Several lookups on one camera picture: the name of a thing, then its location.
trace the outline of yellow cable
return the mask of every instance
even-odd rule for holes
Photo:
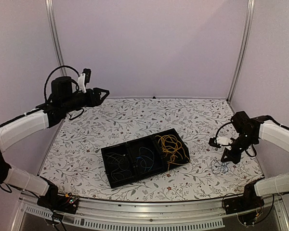
[[[190,163],[190,159],[188,158],[188,156],[186,156],[182,143],[178,141],[174,135],[165,135],[165,136],[156,136],[156,137],[160,137],[158,140],[158,144],[161,142],[161,148],[162,148],[162,151],[166,154],[166,157],[168,154],[171,154],[170,161],[168,161],[168,171],[169,171],[170,164],[184,165],[184,164],[175,163],[175,159],[178,158],[176,154],[179,154],[181,159],[183,159],[181,153],[179,152],[180,149],[183,149],[184,156],[185,158],[188,159],[188,163]],[[175,147],[166,145],[166,143],[173,143],[175,144]]]

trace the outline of metal frame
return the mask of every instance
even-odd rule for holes
[[[51,212],[37,206],[36,201],[37,199],[32,195],[21,194],[20,206],[12,231],[19,231],[25,213],[51,219]],[[265,207],[269,207],[272,197],[266,197],[264,201]],[[141,230],[140,227],[148,227],[148,231],[154,231],[159,227],[160,230],[175,230],[174,227],[182,226],[186,226],[190,230],[209,230],[212,229],[212,226],[210,227],[208,224],[216,223],[218,225],[215,228],[223,227],[223,218],[236,216],[236,214],[226,215],[221,204],[222,198],[169,203],[119,202],[81,198],[77,213],[75,215],[63,214],[63,223],[94,230],[113,230],[109,228],[110,225],[130,231],[137,230],[137,227],[139,230]],[[281,196],[276,196],[275,208],[280,229],[289,231],[288,216]],[[239,215],[251,211],[253,210],[244,211]],[[202,224],[207,224],[207,227],[201,227]],[[194,225],[200,226],[200,229],[191,229]]]
[[[56,21],[54,17],[53,0],[45,0],[45,3],[46,3],[46,11],[47,11],[47,16],[48,16],[50,32],[51,32],[52,39],[53,39],[53,46],[54,46],[54,50],[55,50],[56,57],[57,57],[57,62],[59,66],[62,66],[64,65],[64,61],[63,61],[63,56],[61,52],[61,47],[60,47],[60,42],[59,42],[59,37],[58,37],[58,32],[57,32],[57,27],[56,27]],[[67,76],[65,68],[61,68],[60,70],[63,76]]]
[[[245,21],[245,26],[244,26],[244,32],[243,32],[243,39],[241,43],[241,48],[240,48],[240,54],[236,63],[236,68],[235,68],[235,73],[232,79],[231,87],[228,93],[227,101],[231,103],[235,90],[236,90],[236,85],[237,81],[239,79],[242,65],[243,65],[243,60],[250,36],[250,29],[251,29],[251,23],[252,23],[252,17],[254,14],[254,5],[255,5],[255,0],[249,0],[248,6],[247,6],[247,12],[246,12],[246,21]]]

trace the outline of white arm cover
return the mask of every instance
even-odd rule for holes
[[[17,169],[14,166],[9,169],[8,176],[3,183],[33,192],[37,196],[44,196],[49,188],[48,183],[42,178]]]
[[[23,138],[46,129],[48,125],[47,114],[40,110],[3,126],[0,128],[1,152],[5,152]]]
[[[259,138],[269,141],[289,152],[289,130],[282,128],[268,120],[261,124]],[[289,173],[260,180],[255,184],[257,196],[289,192]]]

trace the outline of vertical metal pole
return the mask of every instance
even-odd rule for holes
[[[45,0],[45,3],[46,3],[46,11],[47,11],[47,16],[48,16],[50,32],[51,32],[52,39],[53,39],[53,46],[54,46],[54,50],[55,50],[56,57],[57,57],[57,62],[59,66],[62,66],[64,65],[64,61],[63,61],[57,27],[56,27],[55,18],[54,18],[53,1]],[[60,70],[63,76],[67,76],[65,68],[61,68]]]
[[[243,60],[244,60],[244,56],[245,56],[245,52],[246,52],[246,48],[247,48],[247,43],[248,43],[249,36],[250,36],[252,17],[254,14],[254,5],[255,5],[255,0],[249,0],[248,6],[247,6],[246,20],[245,20],[245,26],[244,26],[244,32],[243,32],[243,39],[242,39],[242,43],[241,43],[240,54],[239,54],[239,57],[238,57],[238,60],[236,63],[235,73],[234,73],[231,87],[230,87],[228,97],[227,97],[227,101],[229,103],[231,103],[231,101],[233,99],[233,95],[234,95],[235,90],[236,90],[237,81],[238,81],[240,73],[241,73]]]

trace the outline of gray wall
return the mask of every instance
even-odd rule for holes
[[[0,1],[0,123],[43,102],[43,84],[57,66],[44,0]],[[36,174],[54,129],[5,152],[8,163]],[[0,231],[9,230],[19,192],[0,190]]]
[[[249,116],[271,115],[289,126],[289,0],[256,1],[232,105]],[[256,148],[267,177],[289,172],[288,153],[265,142]],[[289,197],[284,201],[289,213]]]
[[[56,0],[66,64],[111,97],[226,98],[247,0]]]

